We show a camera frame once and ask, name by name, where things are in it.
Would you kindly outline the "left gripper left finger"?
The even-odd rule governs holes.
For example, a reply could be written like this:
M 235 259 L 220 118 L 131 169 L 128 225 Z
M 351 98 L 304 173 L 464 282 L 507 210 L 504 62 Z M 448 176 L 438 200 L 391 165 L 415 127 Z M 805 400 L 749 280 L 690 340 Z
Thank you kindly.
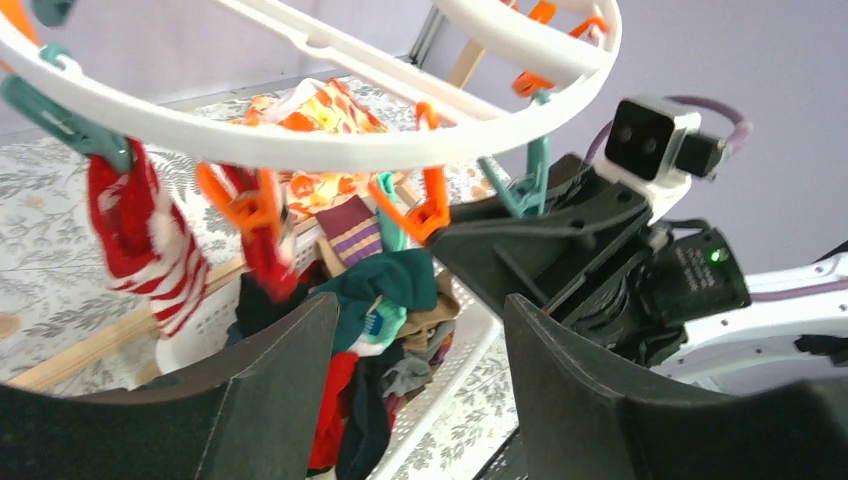
M 135 390 L 1 389 L 5 479 L 302 479 L 338 303 L 320 294 L 265 330 Z

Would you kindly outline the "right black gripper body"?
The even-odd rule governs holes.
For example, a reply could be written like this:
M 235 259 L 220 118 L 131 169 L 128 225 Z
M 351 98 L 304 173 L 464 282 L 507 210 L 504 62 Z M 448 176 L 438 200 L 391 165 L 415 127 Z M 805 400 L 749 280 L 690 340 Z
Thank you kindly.
M 517 293 L 578 332 L 636 331 L 643 319 L 628 278 L 651 253 L 641 237 L 648 200 L 565 155 L 549 169 L 546 203 L 523 218 L 495 197 L 453 205 L 427 247 L 497 314 Z

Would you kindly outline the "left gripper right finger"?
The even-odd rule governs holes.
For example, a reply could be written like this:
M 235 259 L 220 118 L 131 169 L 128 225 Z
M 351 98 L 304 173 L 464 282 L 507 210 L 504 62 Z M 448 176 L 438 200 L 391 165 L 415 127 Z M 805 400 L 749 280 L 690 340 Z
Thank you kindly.
M 503 319 L 533 479 L 843 479 L 847 384 L 732 396 L 655 374 L 508 296 Z

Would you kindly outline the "red white striped sock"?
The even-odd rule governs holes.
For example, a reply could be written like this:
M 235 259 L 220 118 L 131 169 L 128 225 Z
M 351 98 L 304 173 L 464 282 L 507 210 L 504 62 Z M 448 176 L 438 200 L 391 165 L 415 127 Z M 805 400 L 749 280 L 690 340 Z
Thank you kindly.
M 109 288 L 147 298 L 160 337 L 169 339 L 203 300 L 210 264 L 142 143 L 129 146 L 134 162 L 126 173 L 102 156 L 90 157 L 89 218 Z

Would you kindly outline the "white round clip hanger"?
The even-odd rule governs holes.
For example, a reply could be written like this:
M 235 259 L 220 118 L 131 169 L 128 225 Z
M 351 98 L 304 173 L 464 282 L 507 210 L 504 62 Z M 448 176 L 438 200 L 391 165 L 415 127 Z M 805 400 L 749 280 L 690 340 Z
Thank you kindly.
M 277 1 L 229 1 L 226 8 L 410 102 L 426 101 L 449 121 L 433 131 L 385 134 L 303 133 L 247 127 L 161 107 L 63 69 L 9 20 L 1 57 L 15 73 L 63 107 L 116 132 L 204 159 L 275 170 L 377 172 L 442 166 L 499 154 L 549 134 L 598 95 L 617 59 L 622 15 L 615 1 L 564 1 L 599 15 L 607 30 L 590 44 L 531 20 L 498 1 L 441 1 L 439 10 L 486 50 L 559 86 L 550 100 L 510 113 Z

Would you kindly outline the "plain red santa sock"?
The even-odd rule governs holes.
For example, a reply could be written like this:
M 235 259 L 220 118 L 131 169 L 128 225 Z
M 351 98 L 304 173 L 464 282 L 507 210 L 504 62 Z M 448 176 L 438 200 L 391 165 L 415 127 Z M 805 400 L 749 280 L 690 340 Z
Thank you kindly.
M 329 363 L 308 469 L 324 471 L 337 464 L 345 432 L 345 422 L 351 410 L 351 384 L 359 356 L 353 352 L 335 354 Z

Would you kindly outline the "red bear christmas sock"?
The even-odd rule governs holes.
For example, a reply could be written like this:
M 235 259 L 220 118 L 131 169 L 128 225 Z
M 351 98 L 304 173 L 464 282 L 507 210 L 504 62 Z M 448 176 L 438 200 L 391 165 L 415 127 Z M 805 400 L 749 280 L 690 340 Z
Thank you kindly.
M 233 191 L 222 213 L 241 234 L 243 253 L 257 283 L 274 302 L 289 299 L 299 283 L 285 192 L 277 174 L 224 165 Z

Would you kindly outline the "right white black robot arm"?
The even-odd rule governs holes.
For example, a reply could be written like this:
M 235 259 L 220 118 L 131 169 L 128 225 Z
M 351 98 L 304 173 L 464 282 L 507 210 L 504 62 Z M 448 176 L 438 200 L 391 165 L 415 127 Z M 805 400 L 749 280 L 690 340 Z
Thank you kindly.
M 566 155 L 541 215 L 502 199 L 454 205 L 427 247 L 493 312 L 520 294 L 587 340 L 663 376 L 722 389 L 756 367 L 769 384 L 847 367 L 847 256 L 744 275 L 722 232 L 669 220 L 688 191 Z

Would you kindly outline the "black sock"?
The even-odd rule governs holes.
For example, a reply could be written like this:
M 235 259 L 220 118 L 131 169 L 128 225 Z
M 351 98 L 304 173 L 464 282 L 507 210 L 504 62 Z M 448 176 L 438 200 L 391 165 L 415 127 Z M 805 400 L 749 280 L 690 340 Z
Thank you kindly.
M 242 274 L 236 320 L 227 329 L 225 346 L 235 345 L 288 315 L 307 297 L 309 289 L 308 283 L 299 283 L 287 300 L 274 302 L 252 276 Z

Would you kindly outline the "white laundry basket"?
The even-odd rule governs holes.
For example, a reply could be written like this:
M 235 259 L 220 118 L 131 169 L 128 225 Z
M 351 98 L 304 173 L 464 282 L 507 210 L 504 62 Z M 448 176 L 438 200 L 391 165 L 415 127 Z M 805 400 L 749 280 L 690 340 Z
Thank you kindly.
M 198 234 L 213 266 L 241 262 L 235 233 Z M 517 426 L 503 325 L 457 278 L 460 304 L 450 349 L 425 389 L 398 407 L 391 439 L 367 479 L 472 479 Z M 224 280 L 201 303 L 173 340 L 159 340 L 155 359 L 163 373 L 221 350 L 236 320 L 238 278 Z

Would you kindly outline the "dark green sock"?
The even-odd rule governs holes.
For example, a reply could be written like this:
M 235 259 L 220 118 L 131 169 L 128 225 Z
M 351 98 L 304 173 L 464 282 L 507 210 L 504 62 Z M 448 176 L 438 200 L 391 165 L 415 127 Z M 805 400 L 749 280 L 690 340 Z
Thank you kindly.
M 366 313 L 379 296 L 411 310 L 435 308 L 433 258 L 420 248 L 375 254 L 311 292 L 323 293 L 333 293 L 339 305 L 332 352 L 344 352 L 363 332 Z

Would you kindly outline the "grey sock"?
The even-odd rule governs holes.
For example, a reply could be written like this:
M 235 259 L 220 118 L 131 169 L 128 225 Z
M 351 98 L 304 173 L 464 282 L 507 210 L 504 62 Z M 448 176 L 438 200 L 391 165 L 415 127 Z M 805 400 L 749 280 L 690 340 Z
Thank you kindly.
M 426 385 L 432 377 L 430 363 L 415 355 L 406 355 L 383 375 L 383 397 L 403 397 Z

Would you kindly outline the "tan brown sock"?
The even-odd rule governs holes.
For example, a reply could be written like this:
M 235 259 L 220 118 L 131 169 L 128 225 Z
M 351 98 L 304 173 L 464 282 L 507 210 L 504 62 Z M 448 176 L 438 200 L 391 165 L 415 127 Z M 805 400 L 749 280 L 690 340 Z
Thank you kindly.
M 454 294 L 453 275 L 441 271 L 436 277 L 437 303 L 433 310 L 409 310 L 404 325 L 397 338 L 403 341 L 408 351 L 423 352 L 427 349 L 429 332 L 442 322 L 453 320 L 460 312 L 461 305 Z

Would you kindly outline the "purple striped sock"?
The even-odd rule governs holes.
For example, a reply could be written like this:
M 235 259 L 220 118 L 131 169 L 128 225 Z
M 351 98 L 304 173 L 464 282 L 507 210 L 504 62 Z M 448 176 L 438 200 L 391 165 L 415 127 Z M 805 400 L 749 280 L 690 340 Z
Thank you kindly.
M 346 267 L 383 252 L 375 212 L 358 195 L 316 214 L 330 247 Z

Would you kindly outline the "orange floral cloth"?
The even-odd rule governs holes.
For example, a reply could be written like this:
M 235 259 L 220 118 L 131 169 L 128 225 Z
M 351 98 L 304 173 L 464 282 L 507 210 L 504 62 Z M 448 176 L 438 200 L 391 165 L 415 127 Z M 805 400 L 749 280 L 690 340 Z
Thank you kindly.
M 294 158 L 280 164 L 278 177 L 298 222 L 354 195 L 365 195 L 373 175 L 332 156 L 351 144 L 351 136 L 389 131 L 337 79 L 307 78 L 277 96 L 257 95 L 246 113 L 231 123 L 266 135 L 285 132 L 285 152 Z

